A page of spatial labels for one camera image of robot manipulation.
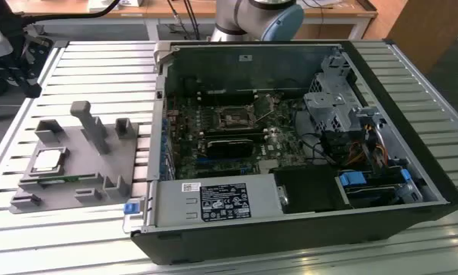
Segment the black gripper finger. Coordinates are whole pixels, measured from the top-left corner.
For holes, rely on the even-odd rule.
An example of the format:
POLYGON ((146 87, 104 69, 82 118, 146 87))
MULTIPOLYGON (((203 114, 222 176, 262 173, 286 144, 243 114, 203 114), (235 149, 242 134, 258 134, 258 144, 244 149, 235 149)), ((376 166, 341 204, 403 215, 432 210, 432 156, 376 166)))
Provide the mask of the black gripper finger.
POLYGON ((6 81, 12 86, 19 86, 18 80, 12 71, 0 66, 0 80, 6 81))
POLYGON ((24 90, 28 98, 38 98, 42 94, 39 77, 54 48, 54 41, 46 37, 26 36, 20 55, 22 69, 28 86, 24 90))

